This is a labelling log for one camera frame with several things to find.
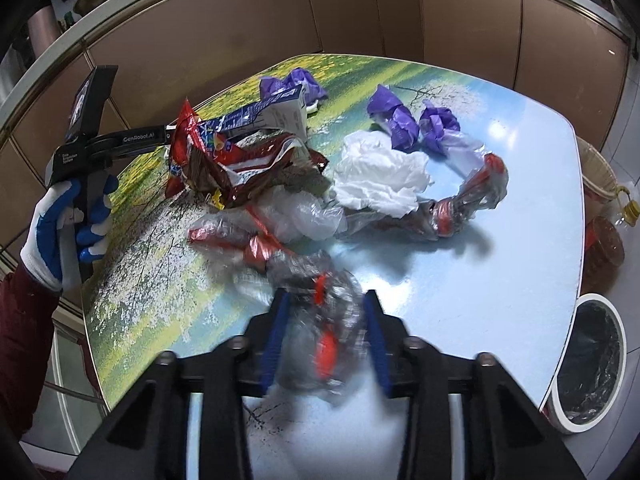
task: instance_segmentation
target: tabletop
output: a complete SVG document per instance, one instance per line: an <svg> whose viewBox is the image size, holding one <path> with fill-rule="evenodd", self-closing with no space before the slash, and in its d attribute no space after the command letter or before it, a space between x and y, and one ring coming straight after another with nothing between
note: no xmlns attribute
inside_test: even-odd
<svg viewBox="0 0 640 480"><path fill-rule="evenodd" d="M498 356L541 406L568 337L582 273L584 213L575 134L557 112L507 88L414 62L366 56L299 56L263 74L312 72L329 94L309 116L308 145L335 164L342 139L371 121L366 105L389 85L419 116L421 101L451 108L462 131L485 142L509 170L507 197L480 211L458 235L423 244L396 232L361 232L325 248L385 311L440 351ZM258 98L258 75L197 108L208 119ZM433 157L430 196L456 194L462 177ZM113 197L111 248L82 291L88 340L100 386L114 406L156 354L206 352L242 333L264 307L248 303L206 272L187 247L186 229L207 212L190 193L164 199L164 150L139 156ZM337 406L276 389L246 400L255 477L395 478L405 400L386 400L372 370ZM198 402L193 403L194 418ZM192 424L193 437L197 424ZM190 446L190 474L197 449Z"/></svg>

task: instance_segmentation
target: metal bolt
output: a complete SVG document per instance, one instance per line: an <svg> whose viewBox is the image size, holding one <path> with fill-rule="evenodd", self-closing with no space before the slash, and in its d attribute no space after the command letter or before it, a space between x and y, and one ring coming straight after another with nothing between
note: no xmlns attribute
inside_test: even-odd
<svg viewBox="0 0 640 480"><path fill-rule="evenodd" d="M495 357L493 354L489 352L482 352L478 354L478 360L480 361L481 366L494 366L495 365Z"/></svg>
<svg viewBox="0 0 640 480"><path fill-rule="evenodd" d="M413 350L417 350L427 346L427 343L424 339L420 339L418 336L411 335L404 338L404 346Z"/></svg>
<svg viewBox="0 0 640 480"><path fill-rule="evenodd" d="M156 363L159 365L167 365L173 363L175 361L175 357L175 353L171 352L171 350L165 350L156 358Z"/></svg>
<svg viewBox="0 0 640 480"><path fill-rule="evenodd" d="M232 350L242 350L245 346L247 346L247 339L243 335L237 335L231 338L229 341L229 347Z"/></svg>

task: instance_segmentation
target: gloved hand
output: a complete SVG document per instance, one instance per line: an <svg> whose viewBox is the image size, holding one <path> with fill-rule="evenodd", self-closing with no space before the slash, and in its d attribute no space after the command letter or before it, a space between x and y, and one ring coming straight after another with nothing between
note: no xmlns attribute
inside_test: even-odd
<svg viewBox="0 0 640 480"><path fill-rule="evenodd" d="M110 175L104 186L103 200L90 205L89 225L76 235L78 258L91 263L104 256L108 248L105 235L111 229L111 201L107 195L118 189L118 179ZM65 180L49 188L36 204L29 235L20 251L22 264L39 283L50 290L62 289L62 267L58 228L83 220L82 212L73 209L73 201L80 193L80 183L76 179Z"/></svg>

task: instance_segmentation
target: maroon sleeve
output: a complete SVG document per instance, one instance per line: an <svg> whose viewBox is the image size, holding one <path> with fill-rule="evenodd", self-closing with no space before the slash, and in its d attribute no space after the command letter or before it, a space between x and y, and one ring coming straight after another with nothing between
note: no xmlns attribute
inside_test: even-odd
<svg viewBox="0 0 640 480"><path fill-rule="evenodd" d="M58 299L22 264L0 283L0 410L17 438L31 427L38 407Z"/></svg>

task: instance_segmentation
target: purple wrapper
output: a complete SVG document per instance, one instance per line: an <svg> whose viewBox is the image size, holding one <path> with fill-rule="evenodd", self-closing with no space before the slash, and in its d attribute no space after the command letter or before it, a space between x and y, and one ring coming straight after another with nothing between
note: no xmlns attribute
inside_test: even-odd
<svg viewBox="0 0 640 480"><path fill-rule="evenodd" d="M449 108L438 108L431 101L422 101L425 109L420 115L420 132L422 140L430 150L445 155L440 140L444 136L444 130L460 131L458 119Z"/></svg>
<svg viewBox="0 0 640 480"><path fill-rule="evenodd" d="M367 104L367 113L391 135L393 149L408 150L418 140L418 124L408 108L389 88L378 85Z"/></svg>
<svg viewBox="0 0 640 480"><path fill-rule="evenodd" d="M324 88L304 68L294 68L284 79L278 79L272 76L263 76L260 78L260 100L265 100L272 95L282 92L283 90L293 88L297 85L305 87L305 104L312 105L315 101L326 99L327 94Z"/></svg>

